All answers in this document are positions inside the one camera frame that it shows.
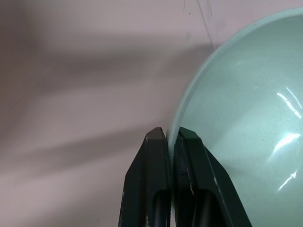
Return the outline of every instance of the scratch mark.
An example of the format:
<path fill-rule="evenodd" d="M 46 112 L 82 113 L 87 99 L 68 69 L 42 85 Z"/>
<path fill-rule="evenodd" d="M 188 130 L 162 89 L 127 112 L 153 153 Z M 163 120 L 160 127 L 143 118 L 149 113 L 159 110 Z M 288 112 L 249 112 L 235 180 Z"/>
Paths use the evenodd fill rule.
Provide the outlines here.
<path fill-rule="evenodd" d="M 189 186 L 190 186 L 191 193 L 192 193 L 193 195 L 195 195 L 195 194 L 194 194 L 194 191 L 193 191 L 193 186 L 192 186 L 191 181 L 190 181 L 188 168 L 187 168 L 187 175 L 188 175 L 188 180 L 189 180 Z"/>
<path fill-rule="evenodd" d="M 206 31 L 207 31 L 207 36 L 208 36 L 209 42 L 212 46 L 212 49 L 214 50 L 214 44 L 213 44 L 212 39 L 210 37 L 209 30 L 208 30 L 208 27 L 207 27 L 207 24 L 206 24 L 206 21 L 205 21 L 205 18 L 204 18 L 202 8 L 201 8 L 201 4 L 200 4 L 199 0 L 197 0 L 197 3 L 198 3 L 199 10 L 200 10 L 200 14 L 201 14 L 202 19 L 203 19 L 204 27 L 206 28 Z"/>
<path fill-rule="evenodd" d="M 214 177 L 214 182 L 219 187 L 216 177 Z"/>
<path fill-rule="evenodd" d="M 207 4 L 207 8 L 208 8 L 208 17 L 212 18 L 213 17 L 213 10 L 212 10 L 212 6 L 210 4 L 210 0 L 207 0 L 206 4 Z"/>
<path fill-rule="evenodd" d="M 292 92 L 288 87 L 286 87 L 286 89 L 292 94 L 292 96 L 295 98 L 295 100 L 296 100 L 297 103 L 299 104 L 299 107 L 302 109 L 302 106 L 301 106 L 299 100 L 297 99 L 297 97 L 293 94 L 293 92 Z"/>

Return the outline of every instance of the bowl rim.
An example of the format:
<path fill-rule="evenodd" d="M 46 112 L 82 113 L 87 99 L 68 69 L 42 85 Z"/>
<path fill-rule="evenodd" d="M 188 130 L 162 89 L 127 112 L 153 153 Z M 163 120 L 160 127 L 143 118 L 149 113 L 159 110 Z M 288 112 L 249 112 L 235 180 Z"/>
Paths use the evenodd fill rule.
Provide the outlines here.
<path fill-rule="evenodd" d="M 175 112 L 172 121 L 170 122 L 166 137 L 168 139 L 168 150 L 170 163 L 173 163 L 174 156 L 174 145 L 178 136 L 178 131 L 184 117 L 185 110 L 189 104 L 189 101 L 195 92 L 199 82 L 203 79 L 203 77 L 207 74 L 211 66 L 214 64 L 216 59 L 218 59 L 223 53 L 225 53 L 228 49 L 230 49 L 236 42 L 243 39 L 247 35 L 256 31 L 257 29 L 268 25 L 270 23 L 276 22 L 281 19 L 286 19 L 290 17 L 302 16 L 303 8 L 294 8 L 287 9 L 278 13 L 274 13 L 267 17 L 261 18 L 248 26 L 244 27 L 242 30 L 231 36 L 223 45 L 221 45 L 218 49 L 216 49 L 207 59 L 203 62 L 201 68 L 197 71 L 193 79 L 190 81 L 188 87 L 186 88 L 179 104 L 177 105 L 177 110 Z"/>

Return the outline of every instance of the mint green bowl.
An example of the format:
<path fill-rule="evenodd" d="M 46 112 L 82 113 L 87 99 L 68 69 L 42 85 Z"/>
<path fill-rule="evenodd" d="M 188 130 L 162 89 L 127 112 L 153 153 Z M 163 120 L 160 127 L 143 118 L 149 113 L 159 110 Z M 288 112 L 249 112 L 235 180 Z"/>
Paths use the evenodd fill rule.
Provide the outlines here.
<path fill-rule="evenodd" d="M 195 131 L 230 175 L 254 227 L 303 226 L 303 9 L 271 15 L 217 49 L 168 130 Z"/>

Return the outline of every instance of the speckled ceramic surface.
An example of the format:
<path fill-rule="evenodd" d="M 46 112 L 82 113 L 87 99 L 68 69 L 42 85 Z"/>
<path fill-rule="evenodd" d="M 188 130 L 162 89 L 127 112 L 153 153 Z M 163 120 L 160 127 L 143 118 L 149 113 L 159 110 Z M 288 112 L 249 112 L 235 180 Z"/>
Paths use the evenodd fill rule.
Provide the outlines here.
<path fill-rule="evenodd" d="M 303 226 L 303 9 L 245 28 L 203 65 L 168 133 L 195 131 L 255 227 Z"/>

